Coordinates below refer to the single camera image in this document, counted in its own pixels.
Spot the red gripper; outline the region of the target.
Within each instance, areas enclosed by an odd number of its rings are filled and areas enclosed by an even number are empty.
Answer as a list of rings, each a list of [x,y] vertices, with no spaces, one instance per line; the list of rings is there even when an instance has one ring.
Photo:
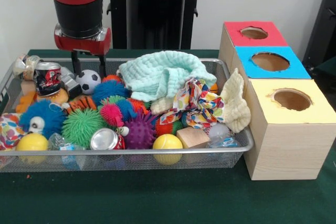
[[[110,28],[102,28],[101,32],[91,38],[75,39],[66,36],[61,31],[61,26],[56,24],[54,30],[54,40],[58,49],[71,51],[71,61],[74,74],[80,73],[80,61],[77,51],[86,52],[99,57],[99,74],[106,76],[105,55],[110,49],[112,31]]]

